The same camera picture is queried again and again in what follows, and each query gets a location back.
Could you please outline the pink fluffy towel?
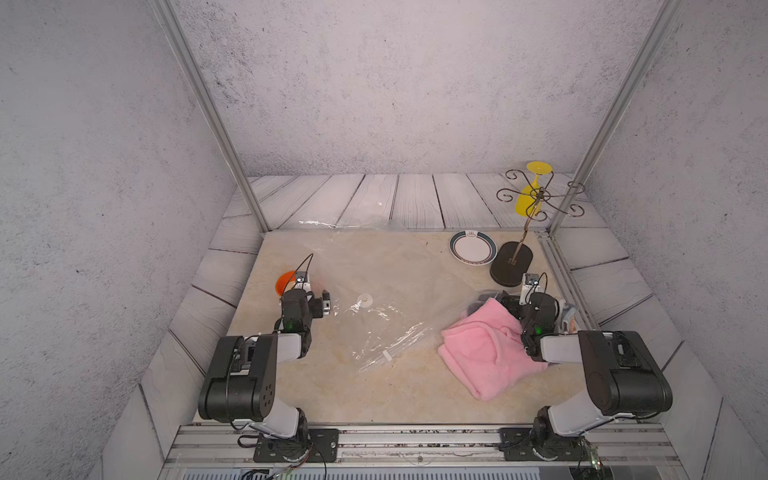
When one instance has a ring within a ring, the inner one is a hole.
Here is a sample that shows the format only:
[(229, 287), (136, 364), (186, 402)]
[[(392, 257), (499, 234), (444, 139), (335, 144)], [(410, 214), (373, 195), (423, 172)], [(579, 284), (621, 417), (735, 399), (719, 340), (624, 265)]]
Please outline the pink fluffy towel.
[(548, 365), (525, 351), (519, 321), (489, 300), (469, 317), (441, 331), (438, 355), (472, 396), (489, 401)]

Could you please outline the clear plastic vacuum bag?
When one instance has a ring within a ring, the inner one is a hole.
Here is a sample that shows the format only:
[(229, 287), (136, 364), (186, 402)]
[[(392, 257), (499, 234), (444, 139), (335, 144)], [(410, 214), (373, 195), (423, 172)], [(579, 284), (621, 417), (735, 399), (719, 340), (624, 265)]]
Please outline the clear plastic vacuum bag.
[(331, 311), (322, 319), (349, 361), (367, 371), (463, 319), (482, 291), (508, 292), (480, 284), (492, 262), (470, 266), (453, 257), (455, 233), (324, 228), (301, 230), (280, 245), (304, 257), (289, 271), (307, 271), (317, 297), (330, 293)]

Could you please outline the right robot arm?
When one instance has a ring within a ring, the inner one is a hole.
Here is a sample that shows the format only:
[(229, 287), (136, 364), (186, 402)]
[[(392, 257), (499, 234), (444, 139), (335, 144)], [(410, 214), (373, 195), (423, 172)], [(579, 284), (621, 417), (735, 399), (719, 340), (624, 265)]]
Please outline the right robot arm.
[(575, 452), (592, 429), (616, 419), (650, 419), (671, 409), (672, 388), (639, 333), (561, 333), (559, 302), (547, 293), (534, 292), (524, 304), (503, 293), (501, 305), (520, 321), (520, 339), (530, 360), (579, 364), (585, 380), (578, 394), (541, 408), (527, 436), (502, 443), (502, 451), (523, 447), (547, 461), (557, 460)]

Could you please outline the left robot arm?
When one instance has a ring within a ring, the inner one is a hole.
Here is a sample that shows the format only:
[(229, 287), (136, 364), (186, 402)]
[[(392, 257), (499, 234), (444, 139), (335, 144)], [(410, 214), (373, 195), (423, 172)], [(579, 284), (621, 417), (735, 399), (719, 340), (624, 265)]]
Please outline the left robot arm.
[(219, 339), (198, 397), (204, 420), (236, 430), (252, 428), (275, 444), (309, 448), (306, 415), (277, 396), (277, 367), (309, 352), (312, 325), (330, 314), (327, 291), (294, 288), (280, 299), (281, 316), (271, 333)]

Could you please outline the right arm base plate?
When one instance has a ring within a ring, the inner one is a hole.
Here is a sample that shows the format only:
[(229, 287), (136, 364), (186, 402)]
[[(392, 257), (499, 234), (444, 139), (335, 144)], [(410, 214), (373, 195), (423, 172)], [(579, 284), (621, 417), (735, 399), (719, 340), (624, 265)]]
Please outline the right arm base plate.
[(547, 431), (537, 433), (533, 428), (508, 427), (499, 430), (498, 450), (506, 461), (545, 462), (585, 461), (587, 449), (578, 437), (561, 437)]

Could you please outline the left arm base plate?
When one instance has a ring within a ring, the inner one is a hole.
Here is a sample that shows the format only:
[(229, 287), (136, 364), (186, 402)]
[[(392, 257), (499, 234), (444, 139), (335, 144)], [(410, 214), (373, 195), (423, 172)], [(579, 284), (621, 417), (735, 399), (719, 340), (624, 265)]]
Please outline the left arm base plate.
[(298, 431), (292, 438), (282, 439), (261, 435), (254, 447), (255, 463), (318, 463), (337, 460), (340, 431), (333, 428), (309, 428)]

